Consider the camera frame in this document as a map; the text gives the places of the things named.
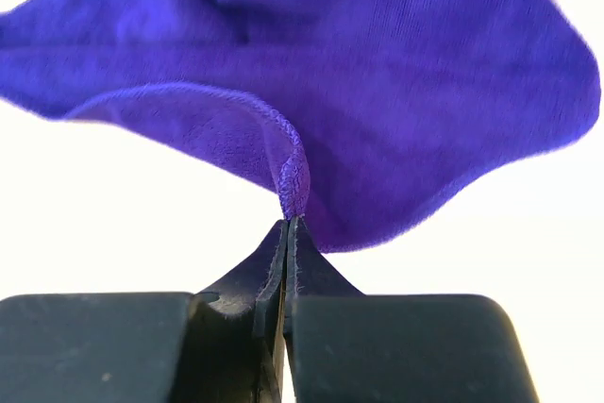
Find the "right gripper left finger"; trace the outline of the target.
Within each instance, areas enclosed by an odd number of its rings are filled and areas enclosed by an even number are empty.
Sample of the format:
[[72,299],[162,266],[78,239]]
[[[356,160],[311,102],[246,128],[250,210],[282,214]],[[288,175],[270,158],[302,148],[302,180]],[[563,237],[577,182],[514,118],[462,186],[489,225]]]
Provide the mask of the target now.
[[1,303],[5,402],[278,402],[288,225],[197,294],[23,294]]

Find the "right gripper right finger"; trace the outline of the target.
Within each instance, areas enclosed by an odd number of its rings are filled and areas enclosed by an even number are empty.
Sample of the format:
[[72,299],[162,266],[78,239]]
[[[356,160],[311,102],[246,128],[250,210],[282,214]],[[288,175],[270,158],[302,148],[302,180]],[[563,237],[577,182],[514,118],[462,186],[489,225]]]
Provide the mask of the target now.
[[300,402],[524,403],[537,393],[508,314],[477,294],[368,295],[289,223],[284,337]]

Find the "purple towel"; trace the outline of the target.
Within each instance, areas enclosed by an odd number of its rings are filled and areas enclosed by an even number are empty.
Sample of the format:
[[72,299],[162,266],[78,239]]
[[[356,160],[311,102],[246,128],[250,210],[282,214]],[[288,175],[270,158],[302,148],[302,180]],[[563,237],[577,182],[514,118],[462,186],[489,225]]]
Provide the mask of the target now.
[[1,17],[1,93],[272,190],[325,252],[577,140],[600,100],[550,0],[28,0]]

